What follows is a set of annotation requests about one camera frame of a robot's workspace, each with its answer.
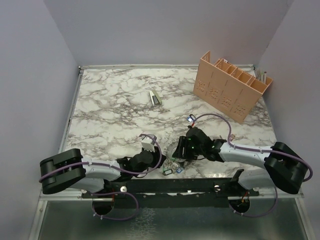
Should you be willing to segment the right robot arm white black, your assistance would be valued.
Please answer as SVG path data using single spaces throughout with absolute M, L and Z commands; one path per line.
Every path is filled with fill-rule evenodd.
M 273 146 L 230 145 L 225 139 L 210 139 L 201 129 L 190 128 L 180 136 L 172 158 L 177 162 L 190 162 L 199 156 L 211 162 L 241 163 L 256 169 L 241 172 L 230 182 L 229 189 L 240 196 L 253 188 L 277 187 L 285 193 L 299 192 L 307 173 L 307 165 L 285 143 Z

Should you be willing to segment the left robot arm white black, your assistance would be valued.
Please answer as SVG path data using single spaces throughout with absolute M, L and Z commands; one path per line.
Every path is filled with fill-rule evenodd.
M 52 195 L 68 188 L 80 189 L 103 198 L 111 190 L 109 183 L 126 182 L 150 173 L 166 160 L 158 147 L 154 151 L 142 149 L 133 157 L 123 157 L 107 163 L 82 156 L 73 148 L 42 160 L 39 164 L 42 193 Z

